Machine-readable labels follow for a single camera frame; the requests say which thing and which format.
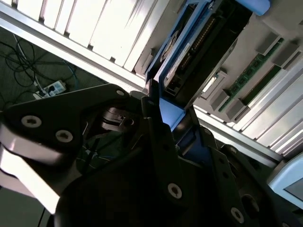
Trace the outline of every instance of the metal bolt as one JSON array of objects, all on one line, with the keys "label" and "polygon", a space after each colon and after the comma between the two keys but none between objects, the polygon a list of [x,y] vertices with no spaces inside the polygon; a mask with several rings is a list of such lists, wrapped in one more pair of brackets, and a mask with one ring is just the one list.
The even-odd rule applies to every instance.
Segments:
[{"label": "metal bolt", "polygon": [[231,150],[233,153],[237,154],[237,151],[236,151],[235,148],[230,148],[230,150]]},{"label": "metal bolt", "polygon": [[208,129],[204,129],[204,131],[205,131],[208,135],[211,135],[211,134],[212,134]]},{"label": "metal bolt", "polygon": [[123,91],[117,90],[116,92],[117,92],[117,94],[120,95],[120,96],[123,96],[123,95],[124,95],[124,92],[123,92]]},{"label": "metal bolt", "polygon": [[210,10],[213,10],[213,9],[214,9],[213,6],[214,6],[214,1],[212,1],[212,2],[209,4],[208,8],[209,8]]},{"label": "metal bolt", "polygon": [[28,115],[22,117],[21,123],[28,128],[38,128],[42,124],[42,121],[36,116]]},{"label": "metal bolt", "polygon": [[68,143],[72,141],[73,136],[69,131],[59,130],[56,132],[56,138],[62,143]]},{"label": "metal bolt", "polygon": [[169,191],[169,193],[176,199],[181,199],[182,197],[182,191],[180,189],[180,187],[178,185],[176,185],[175,183],[170,183],[167,186],[167,189]]},{"label": "metal bolt", "polygon": [[235,207],[231,208],[231,213],[232,216],[240,223],[243,224],[244,223],[244,217],[242,215],[242,213]]}]

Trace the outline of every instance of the dark floor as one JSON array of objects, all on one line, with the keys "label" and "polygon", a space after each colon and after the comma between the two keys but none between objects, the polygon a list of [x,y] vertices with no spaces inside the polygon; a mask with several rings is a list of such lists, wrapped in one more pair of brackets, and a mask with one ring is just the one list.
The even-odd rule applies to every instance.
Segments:
[{"label": "dark floor", "polygon": [[[14,39],[13,34],[3,28],[0,28],[0,42],[10,45],[14,49],[16,49],[17,42]],[[35,51],[35,58],[33,58],[33,51],[31,49],[30,44],[27,41],[20,41],[20,45],[22,49],[24,49],[24,53],[30,60],[37,59],[45,53],[45,50],[33,45]],[[12,49],[5,46],[4,44],[0,44],[0,96],[2,96],[0,97],[0,110],[2,110],[4,107],[7,108],[9,105],[11,105],[11,102],[16,101],[17,103],[22,103],[25,101],[34,100],[33,95],[29,92],[22,94],[20,97],[18,96],[25,91],[37,91],[37,88],[34,85],[29,87],[22,87],[16,82],[14,78],[14,71],[10,69],[9,65],[11,67],[16,68],[17,64],[9,61],[8,57],[11,57],[15,60],[17,60],[17,57],[14,54],[8,56],[8,54],[10,53],[13,53]],[[62,80],[66,83],[68,92],[75,90],[75,79],[72,76],[70,69],[67,67],[67,65],[63,63],[61,58],[51,53],[48,53],[39,61],[47,62],[47,64],[34,65],[44,77],[43,78],[42,76],[37,75],[37,79],[42,87],[46,87],[57,80]],[[33,76],[33,72],[31,70],[27,70],[27,72],[31,76]],[[105,83],[98,77],[95,77],[80,69],[76,69],[76,76],[79,81],[78,89],[94,87]],[[24,72],[17,73],[16,78],[22,85],[28,86],[29,84],[31,84],[31,80],[29,80],[29,78]]]}]

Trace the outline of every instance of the wire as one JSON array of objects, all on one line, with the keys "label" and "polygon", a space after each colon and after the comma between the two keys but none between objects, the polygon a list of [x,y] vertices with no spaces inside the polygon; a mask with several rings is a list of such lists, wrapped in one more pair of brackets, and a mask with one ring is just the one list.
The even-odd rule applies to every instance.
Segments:
[{"label": "wire", "polygon": [[100,140],[101,140],[101,138],[95,139],[93,145],[91,146],[91,151],[90,151],[89,155],[87,156],[87,158],[85,160],[85,163],[84,163],[84,166],[81,170],[83,174],[87,172],[89,164],[90,164],[91,160],[93,159],[94,154],[96,153],[96,148],[97,148]]},{"label": "wire", "polygon": [[79,157],[76,158],[76,159],[77,159],[77,160],[80,160],[80,161],[83,161],[83,162],[86,162],[86,160],[84,160],[84,159],[82,159],[82,158],[79,158]]},{"label": "wire", "polygon": [[100,158],[100,159],[103,159],[103,160],[106,160],[107,162],[110,162],[110,160],[109,159],[107,159],[107,158],[104,158],[104,157],[99,157],[99,156],[97,156],[98,158]]},{"label": "wire", "polygon": [[43,211],[42,211],[42,214],[41,214],[41,216],[40,216],[40,219],[39,219],[39,222],[38,222],[37,227],[40,227],[41,221],[42,221],[42,218],[43,218],[44,213],[45,213],[45,207],[43,208]]},{"label": "wire", "polygon": [[[8,45],[8,44],[0,41],[0,44],[8,47],[11,50],[8,54],[5,54],[3,51],[0,51],[0,56],[5,58],[5,63],[14,72],[13,73],[14,79],[19,86],[30,87],[32,85],[35,85],[44,94],[47,94],[46,91],[44,91],[44,89],[42,88],[41,84],[39,83],[37,76],[40,76],[41,78],[44,78],[44,79],[52,81],[52,82],[55,82],[57,80],[45,76],[36,68],[36,66],[37,65],[63,65],[63,66],[68,66],[69,70],[72,72],[72,75],[68,78],[62,78],[61,80],[66,81],[66,80],[74,77],[75,87],[76,87],[76,89],[78,89],[79,83],[78,83],[78,78],[76,76],[75,71],[80,68],[77,68],[74,65],[73,65],[73,67],[71,67],[71,64],[68,64],[66,61],[64,61],[64,62],[42,61],[42,58],[44,58],[49,52],[44,52],[42,55],[40,55],[38,58],[36,58],[34,46],[30,42],[28,42],[27,40],[24,40],[22,38],[20,38],[18,40],[17,36],[15,36],[15,35],[14,35],[14,38],[17,42],[15,48],[11,45]],[[30,56],[31,57],[29,57],[28,55],[25,54],[25,52],[21,46],[22,42],[27,44],[30,47],[30,49],[31,49]],[[29,83],[21,82],[20,76],[22,76],[22,75],[20,73],[24,73],[26,78],[29,79],[30,82]]]},{"label": "wire", "polygon": [[69,66],[69,64],[66,63],[65,60],[63,60],[63,62],[67,65],[67,67],[70,69],[72,75],[74,76],[74,78],[75,78],[75,90],[78,90],[78,78],[76,76],[75,71]]},{"label": "wire", "polygon": [[116,140],[120,139],[121,137],[122,137],[122,135],[119,135],[119,136],[115,137],[113,140],[111,140],[110,142],[104,144],[102,147],[100,147],[98,150],[96,150],[96,152],[99,152],[102,149],[108,147],[109,145],[113,144]]},{"label": "wire", "polygon": [[5,99],[4,99],[4,97],[3,97],[3,95],[2,95],[1,92],[0,92],[0,97],[2,98],[3,102],[5,103]]},{"label": "wire", "polygon": [[111,161],[112,159],[115,159],[115,157],[112,156],[98,156],[99,158],[107,159],[108,161]]}]

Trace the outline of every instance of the electrical outlet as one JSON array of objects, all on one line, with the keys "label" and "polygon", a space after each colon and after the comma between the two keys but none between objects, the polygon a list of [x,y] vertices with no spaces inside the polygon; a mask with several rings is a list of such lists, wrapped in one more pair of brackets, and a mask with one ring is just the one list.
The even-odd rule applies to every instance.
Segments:
[{"label": "electrical outlet", "polygon": [[36,94],[33,94],[33,96],[35,99],[52,97],[66,91],[66,86],[65,83],[59,80],[45,87],[44,91],[46,91],[47,94],[43,93],[42,91],[37,91]]}]

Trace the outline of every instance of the black cable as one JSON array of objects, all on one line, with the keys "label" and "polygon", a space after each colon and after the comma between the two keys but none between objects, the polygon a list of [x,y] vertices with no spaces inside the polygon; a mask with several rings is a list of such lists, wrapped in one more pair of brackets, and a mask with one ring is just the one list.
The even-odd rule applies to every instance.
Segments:
[{"label": "black cable", "polygon": [[87,156],[86,160],[85,160],[85,163],[83,165],[83,168],[82,168],[82,173],[86,173],[88,168],[89,168],[89,164],[91,162],[91,160],[93,159],[94,157],[94,154],[96,153],[96,148],[100,142],[101,138],[97,138],[95,139],[94,143],[93,143],[93,146],[91,146],[91,148],[89,149],[90,150],[90,153],[89,155]]},{"label": "black cable", "polygon": [[4,97],[3,97],[3,95],[2,95],[1,92],[0,92],[0,97],[2,98],[3,102],[5,103],[5,99],[4,99]]},{"label": "black cable", "polygon": [[41,214],[41,216],[40,216],[40,219],[39,219],[39,222],[38,222],[37,227],[40,227],[41,221],[42,221],[42,218],[43,218],[44,213],[45,213],[45,207],[43,208],[43,211],[42,211],[42,214]]},{"label": "black cable", "polygon": [[[32,52],[32,55],[33,55],[33,59],[31,60],[28,56],[26,56],[26,58],[24,58],[23,54],[21,53],[21,51],[24,53],[24,51],[22,50],[22,47],[21,47],[21,42],[24,42],[24,43],[27,43],[30,48],[31,48],[31,52]],[[18,85],[22,86],[22,87],[30,87],[33,85],[33,83],[35,82],[36,80],[36,77],[37,76],[40,76],[46,80],[49,80],[49,81],[52,81],[52,82],[55,82],[56,80],[55,79],[52,79],[52,78],[49,78],[47,76],[45,76],[44,74],[42,74],[36,67],[35,65],[62,65],[62,66],[70,66],[70,64],[68,63],[64,63],[64,62],[58,62],[58,61],[41,61],[41,59],[43,57],[45,57],[49,52],[45,52],[43,53],[41,56],[39,56],[37,59],[35,59],[36,57],[36,54],[35,54],[35,50],[34,50],[34,46],[28,42],[27,40],[24,40],[24,39],[19,39],[17,41],[17,44],[16,44],[16,49],[8,44],[5,44],[3,42],[0,42],[0,44],[3,44],[4,46],[8,47],[11,49],[11,52],[9,54],[4,54],[2,52],[2,54],[0,54],[1,57],[4,57],[5,58],[5,62],[7,64],[7,66],[12,70],[14,71],[14,79],[15,81],[18,83]],[[73,71],[76,71],[77,69],[80,69],[82,70],[81,68],[78,68],[74,65],[73,66]],[[19,79],[17,78],[18,76],[18,73],[22,73],[24,72],[27,77],[31,80],[31,83],[30,84],[23,84],[19,81]],[[67,78],[63,78],[62,81],[67,81],[71,78],[74,78],[73,75],[67,77]]]},{"label": "black cable", "polygon": [[103,146],[101,146],[98,150],[96,150],[96,152],[98,153],[99,151],[103,150],[104,148],[110,146],[111,144],[113,144],[114,142],[116,142],[118,139],[120,139],[122,137],[122,135],[119,135],[117,137],[115,137],[114,139],[112,139],[110,142],[104,144]]}]

